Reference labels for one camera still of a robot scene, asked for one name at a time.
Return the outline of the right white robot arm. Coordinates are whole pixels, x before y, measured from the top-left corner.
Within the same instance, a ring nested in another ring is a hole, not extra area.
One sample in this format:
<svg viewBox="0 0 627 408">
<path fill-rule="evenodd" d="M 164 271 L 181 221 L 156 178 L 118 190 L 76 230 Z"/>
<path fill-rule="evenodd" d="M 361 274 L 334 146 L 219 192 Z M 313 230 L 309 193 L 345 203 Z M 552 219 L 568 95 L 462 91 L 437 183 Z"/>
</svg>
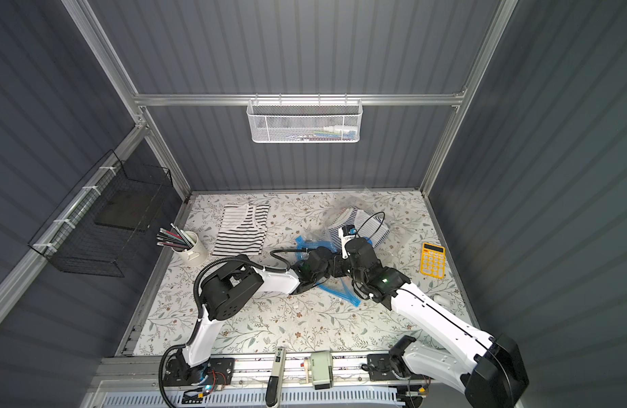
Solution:
<svg viewBox="0 0 627 408">
<path fill-rule="evenodd" d="M 431 350 L 412 336 L 402 337 L 389 352 L 396 376 L 430 377 L 463 393 L 473 407 L 517 404 L 529 379 L 512 338 L 495 338 L 444 309 L 405 274 L 383 266 L 364 238 L 344 243 L 342 255 L 360 294 L 412 321 L 442 345 L 442 350 Z"/>
</svg>

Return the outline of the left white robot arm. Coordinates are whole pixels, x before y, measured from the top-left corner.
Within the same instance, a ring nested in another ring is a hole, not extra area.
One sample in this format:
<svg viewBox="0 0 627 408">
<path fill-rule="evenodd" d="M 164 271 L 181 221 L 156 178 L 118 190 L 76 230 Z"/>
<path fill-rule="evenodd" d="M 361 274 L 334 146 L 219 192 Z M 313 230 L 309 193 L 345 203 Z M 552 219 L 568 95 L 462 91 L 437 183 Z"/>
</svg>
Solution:
<svg viewBox="0 0 627 408">
<path fill-rule="evenodd" d="M 302 294 L 349 272 L 349 261 L 324 246 L 303 252 L 306 258 L 290 265 L 279 256 L 279 250 L 273 251 L 271 254 L 285 264 L 284 268 L 260 265 L 245 255 L 221 258 L 206 265 L 193 285 L 197 307 L 194 329 L 186 343 L 172 346 L 162 355 L 159 388 L 204 381 L 211 370 L 213 345 L 223 323 L 242 311 L 256 294 Z"/>
</svg>

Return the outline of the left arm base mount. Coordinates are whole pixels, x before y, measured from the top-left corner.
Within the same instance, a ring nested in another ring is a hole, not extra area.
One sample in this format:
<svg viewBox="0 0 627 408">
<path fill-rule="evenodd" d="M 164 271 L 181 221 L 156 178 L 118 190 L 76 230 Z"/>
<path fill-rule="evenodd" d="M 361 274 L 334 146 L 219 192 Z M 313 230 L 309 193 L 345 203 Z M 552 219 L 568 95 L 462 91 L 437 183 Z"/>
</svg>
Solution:
<svg viewBox="0 0 627 408">
<path fill-rule="evenodd" d="M 227 386 L 231 384 L 235 362 L 233 358 L 210 358 L 204 364 L 190 367 L 171 356 L 161 372 L 162 383 L 168 387 Z"/>
</svg>

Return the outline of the clear vacuum bag blue zipper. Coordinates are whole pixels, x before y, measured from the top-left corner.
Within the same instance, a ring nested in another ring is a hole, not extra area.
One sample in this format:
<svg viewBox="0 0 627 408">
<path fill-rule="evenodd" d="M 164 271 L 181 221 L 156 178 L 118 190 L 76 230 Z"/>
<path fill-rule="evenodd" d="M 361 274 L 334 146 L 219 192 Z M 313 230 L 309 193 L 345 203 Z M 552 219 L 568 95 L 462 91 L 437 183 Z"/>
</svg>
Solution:
<svg viewBox="0 0 627 408">
<path fill-rule="evenodd" d="M 292 292 L 301 294 L 321 286 L 330 278 L 350 280 L 355 295 L 371 300 L 391 311 L 401 311 L 406 302 L 425 304 L 424 294 L 405 275 L 390 265 L 384 265 L 375 245 L 386 237 L 386 214 L 368 214 L 360 208 L 350 212 L 350 218 L 336 222 L 336 239 L 331 248 L 296 248 L 307 255 L 292 265 L 299 285 Z"/>
</svg>

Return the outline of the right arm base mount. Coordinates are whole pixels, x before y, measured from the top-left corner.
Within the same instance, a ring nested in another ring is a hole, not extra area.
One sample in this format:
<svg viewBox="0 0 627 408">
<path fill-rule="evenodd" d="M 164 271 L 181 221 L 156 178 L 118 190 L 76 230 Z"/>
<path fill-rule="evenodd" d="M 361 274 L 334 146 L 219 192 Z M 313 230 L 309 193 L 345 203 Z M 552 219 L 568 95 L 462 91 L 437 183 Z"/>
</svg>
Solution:
<svg viewBox="0 0 627 408">
<path fill-rule="evenodd" d="M 410 379 L 422 382 L 432 381 L 431 377 L 414 374 L 405 368 L 396 368 L 388 353 L 367 355 L 366 362 L 361 364 L 361 369 L 369 374 L 369 379 L 373 382 Z"/>
</svg>

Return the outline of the black white striped tank top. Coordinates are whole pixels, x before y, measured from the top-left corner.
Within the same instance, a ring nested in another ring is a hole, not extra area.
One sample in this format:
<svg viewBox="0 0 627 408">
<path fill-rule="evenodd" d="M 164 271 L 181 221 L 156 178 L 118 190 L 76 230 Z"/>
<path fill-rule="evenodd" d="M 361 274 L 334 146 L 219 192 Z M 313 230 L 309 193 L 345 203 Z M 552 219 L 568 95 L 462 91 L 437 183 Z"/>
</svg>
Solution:
<svg viewBox="0 0 627 408">
<path fill-rule="evenodd" d="M 268 204 L 226 206 L 213 256 L 260 255 L 267 234 Z"/>
</svg>

